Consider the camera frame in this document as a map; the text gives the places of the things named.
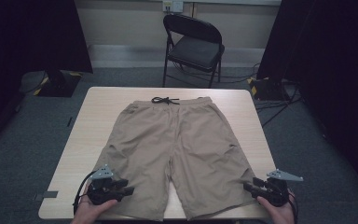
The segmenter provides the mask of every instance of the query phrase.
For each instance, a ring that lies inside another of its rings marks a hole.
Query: table
[[[58,191],[57,197],[43,200],[39,210],[41,218],[73,218],[72,203],[76,192],[81,181],[94,168],[118,114],[135,100],[149,101],[156,96],[181,100],[196,99],[201,96],[211,97],[225,114],[255,175],[266,179],[266,173],[275,170],[252,97],[246,90],[93,87],[89,89],[80,108],[74,128],[48,187],[48,191]],[[265,209],[255,203],[225,211],[212,218],[240,219],[268,216]],[[122,218],[126,217],[118,215],[108,217],[104,214],[100,216],[100,220]],[[170,183],[164,218],[186,218],[172,183]]]

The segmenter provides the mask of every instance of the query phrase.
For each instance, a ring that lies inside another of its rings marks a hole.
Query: gray carpet
[[[0,133],[0,223],[68,223],[40,219],[37,213],[41,202],[34,196],[47,190],[87,90],[93,86],[160,87],[162,70],[96,68],[94,74],[82,77],[72,98],[27,93],[19,113]],[[222,81],[243,80],[252,73],[253,68],[223,68],[223,76],[241,78],[224,77]],[[42,76],[25,75],[21,89],[30,90]],[[206,87],[203,80],[187,78]],[[170,78],[167,87],[194,88]],[[214,83],[213,88],[248,89],[248,85],[244,81]],[[291,94],[294,87],[287,90]],[[257,108],[273,105],[255,104]],[[261,110],[261,123],[280,109]],[[73,121],[67,126],[71,117]],[[276,166],[305,179],[303,183],[289,183],[297,196],[299,223],[358,223],[358,176],[339,151],[324,140],[303,102],[289,105],[264,127],[264,132]]]

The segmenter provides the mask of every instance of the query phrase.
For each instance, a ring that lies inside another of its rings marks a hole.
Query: waistband
[[[209,105],[212,103],[212,99],[209,96],[200,97],[198,99],[191,100],[175,100],[175,98],[169,99],[170,102],[167,104],[166,102],[153,103],[150,101],[134,101],[134,105],[145,105],[145,106],[153,106],[153,107],[167,107],[167,106],[190,106],[190,105]]]

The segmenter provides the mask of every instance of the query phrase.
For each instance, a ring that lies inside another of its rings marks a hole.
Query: chair backrest
[[[175,32],[180,35],[222,44],[220,32],[209,22],[184,15],[166,15],[163,22],[169,38],[171,38],[171,32]]]

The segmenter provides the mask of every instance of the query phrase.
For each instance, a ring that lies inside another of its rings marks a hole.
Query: drawstring
[[[179,99],[171,99],[170,100],[170,97],[166,97],[166,98],[155,97],[155,98],[152,99],[152,103],[153,104],[167,103],[167,105],[172,103],[174,105],[179,105],[179,103],[175,103],[172,100],[179,100]]]

